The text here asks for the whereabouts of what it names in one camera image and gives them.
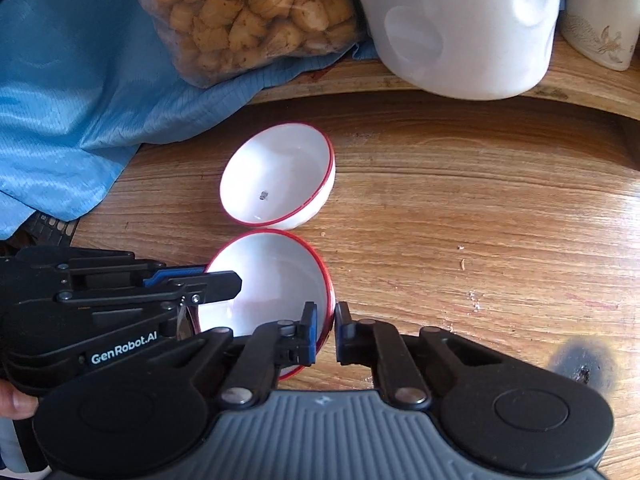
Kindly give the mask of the person's left hand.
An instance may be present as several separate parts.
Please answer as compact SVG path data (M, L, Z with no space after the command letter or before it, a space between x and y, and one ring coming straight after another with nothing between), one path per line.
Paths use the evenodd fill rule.
M32 417L38 408L38 399L18 391L6 380L0 380L0 417L22 420Z

